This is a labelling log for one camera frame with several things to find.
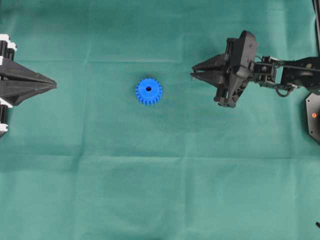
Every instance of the black wire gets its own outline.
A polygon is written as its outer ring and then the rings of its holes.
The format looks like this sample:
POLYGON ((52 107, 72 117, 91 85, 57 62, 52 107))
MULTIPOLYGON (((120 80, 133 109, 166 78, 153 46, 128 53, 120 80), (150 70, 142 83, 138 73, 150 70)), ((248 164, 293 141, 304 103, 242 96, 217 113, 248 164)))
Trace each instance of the black wire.
MULTIPOLYGON (((272 63, 256 62, 255 64, 278 67, 277 65, 274 65, 272 63)), ((280 67, 289 68, 289 69, 298 69, 298 70, 304 70, 304 71, 310 71, 310 72, 320 72, 320 69, 313 69, 313 68, 300 67, 300 66, 280 65, 280 67)))
POLYGON ((289 90, 287 90, 286 94, 282 94, 281 92, 279 92, 279 88, 277 86, 275 86, 274 89, 276 94, 278 94, 282 98, 288 97, 294 91, 294 88, 290 88, 289 90))

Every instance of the white part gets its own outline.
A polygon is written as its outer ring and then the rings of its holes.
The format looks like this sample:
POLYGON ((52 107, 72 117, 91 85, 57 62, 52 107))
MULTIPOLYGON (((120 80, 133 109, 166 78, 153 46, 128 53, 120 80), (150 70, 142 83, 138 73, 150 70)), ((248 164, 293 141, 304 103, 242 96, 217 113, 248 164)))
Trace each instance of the white part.
POLYGON ((8 34, 0 34, 0 41, 6 41, 7 43, 10 43, 10 37, 8 34))
POLYGON ((1 105, 7 105, 8 108, 10 108, 10 109, 12 109, 14 107, 10 103, 8 103, 7 101, 3 100, 1 97, 0 97, 0 104, 1 105))
POLYGON ((8 34, 0 34, 0 41, 6 41, 8 43, 8 49, 13 49, 15 52, 17 51, 17 45, 10 41, 8 34))
POLYGON ((14 42, 8 42, 8 49, 13 49, 16 52, 17 45, 14 42))
POLYGON ((0 123, 0 132, 8 132, 8 124, 0 123))

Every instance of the blue gear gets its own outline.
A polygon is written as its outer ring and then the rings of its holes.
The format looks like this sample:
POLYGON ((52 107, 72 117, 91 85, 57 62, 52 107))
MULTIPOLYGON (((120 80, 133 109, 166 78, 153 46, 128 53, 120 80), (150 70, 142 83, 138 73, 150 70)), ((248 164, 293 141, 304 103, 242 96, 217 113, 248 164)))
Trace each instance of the blue gear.
POLYGON ((145 78, 135 88, 136 98, 140 103, 151 106, 160 101, 162 97, 162 86, 154 78, 145 78))

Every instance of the green tablecloth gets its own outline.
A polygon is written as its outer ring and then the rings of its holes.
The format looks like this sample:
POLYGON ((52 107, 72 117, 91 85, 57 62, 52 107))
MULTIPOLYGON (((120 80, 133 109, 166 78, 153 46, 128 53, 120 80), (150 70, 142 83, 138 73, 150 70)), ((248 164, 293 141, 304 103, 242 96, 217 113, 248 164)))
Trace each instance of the green tablecloth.
POLYGON ((308 92, 252 83, 227 109, 189 75, 242 30, 259 56, 316 56, 314 22, 309 0, 3 0, 15 61, 58 89, 10 111, 0 239, 319 239, 308 92), (153 107, 135 96, 148 76, 153 107))

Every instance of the robotic arm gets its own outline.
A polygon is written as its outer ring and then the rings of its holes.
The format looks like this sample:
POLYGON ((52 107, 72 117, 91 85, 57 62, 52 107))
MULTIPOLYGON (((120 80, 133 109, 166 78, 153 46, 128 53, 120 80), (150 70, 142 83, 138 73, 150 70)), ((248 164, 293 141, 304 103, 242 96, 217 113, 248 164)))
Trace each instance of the robotic arm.
POLYGON ((243 31, 239 38, 228 38, 226 42, 224 54, 193 66, 191 73, 217 88, 213 100, 218 105, 236 107, 249 82, 274 89, 280 97, 287 97, 300 87, 320 95, 320 57, 283 61, 264 56, 255 62, 258 44, 251 32, 243 31), (283 68, 280 83, 276 83, 278 68, 283 68))
POLYGON ((17 46, 0 34, 0 137, 8 131, 8 110, 57 87, 57 83, 14 62, 17 46))

